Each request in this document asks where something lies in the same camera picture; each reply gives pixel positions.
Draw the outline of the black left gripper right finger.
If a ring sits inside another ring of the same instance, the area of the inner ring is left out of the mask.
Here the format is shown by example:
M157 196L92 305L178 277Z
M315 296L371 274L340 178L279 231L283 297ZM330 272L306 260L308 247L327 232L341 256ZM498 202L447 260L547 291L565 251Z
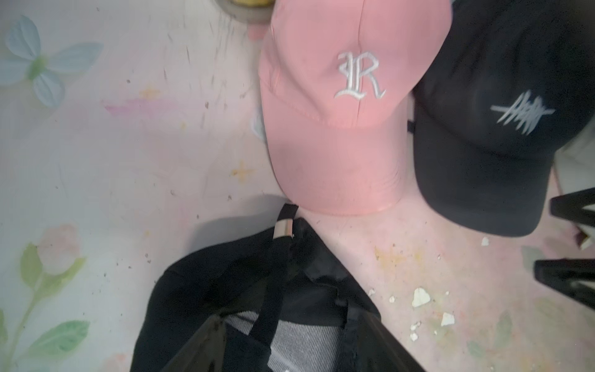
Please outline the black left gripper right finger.
M356 306L346 320L346 371L424 372L375 314Z

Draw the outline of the black baseball cap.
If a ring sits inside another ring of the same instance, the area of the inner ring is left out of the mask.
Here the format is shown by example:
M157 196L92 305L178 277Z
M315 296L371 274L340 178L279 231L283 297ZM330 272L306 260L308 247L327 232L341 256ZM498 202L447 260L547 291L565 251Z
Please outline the black baseball cap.
M275 225L193 252L150 296L131 368L161 371L210 316L226 324L222 371L346 371L346 320L369 295L286 204Z

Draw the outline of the grey baseball cap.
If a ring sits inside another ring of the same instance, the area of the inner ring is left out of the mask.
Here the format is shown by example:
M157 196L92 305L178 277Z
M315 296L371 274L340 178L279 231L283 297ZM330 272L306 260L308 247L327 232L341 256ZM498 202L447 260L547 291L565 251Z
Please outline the grey baseball cap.
M438 214L525 237L556 152L594 114L592 1L456 1L413 91L415 177Z

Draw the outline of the cream white baseball cap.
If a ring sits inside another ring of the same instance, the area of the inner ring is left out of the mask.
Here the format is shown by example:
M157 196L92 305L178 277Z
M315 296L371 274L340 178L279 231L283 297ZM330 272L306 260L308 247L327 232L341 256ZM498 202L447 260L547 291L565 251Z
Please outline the cream white baseball cap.
M594 118L580 134L560 149L554 168L562 194L594 187Z

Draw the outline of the pink baseball cap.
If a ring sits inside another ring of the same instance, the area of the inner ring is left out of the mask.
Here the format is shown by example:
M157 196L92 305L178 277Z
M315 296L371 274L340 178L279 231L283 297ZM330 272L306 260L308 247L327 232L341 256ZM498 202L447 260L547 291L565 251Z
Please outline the pink baseball cap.
M452 24L449 1L278 1L260 55L274 176L296 205L365 215L407 177L408 96Z

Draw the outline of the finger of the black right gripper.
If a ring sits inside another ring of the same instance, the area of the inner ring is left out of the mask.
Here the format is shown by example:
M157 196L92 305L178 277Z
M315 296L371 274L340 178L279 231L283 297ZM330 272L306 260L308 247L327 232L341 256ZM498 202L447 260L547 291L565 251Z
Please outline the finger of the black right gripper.
M552 198L549 202L549 211L556 218L577 225L594 227L594 211L587 209L587 206L593 205L594 188L589 188Z
M594 259L536 260L534 278L594 310Z

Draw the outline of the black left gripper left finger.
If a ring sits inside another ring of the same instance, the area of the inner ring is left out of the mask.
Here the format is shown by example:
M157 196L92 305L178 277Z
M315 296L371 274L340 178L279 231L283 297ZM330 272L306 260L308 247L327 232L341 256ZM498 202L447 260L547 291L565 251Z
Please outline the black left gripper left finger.
M220 316L210 316L161 371L221 372L226 344L225 322Z

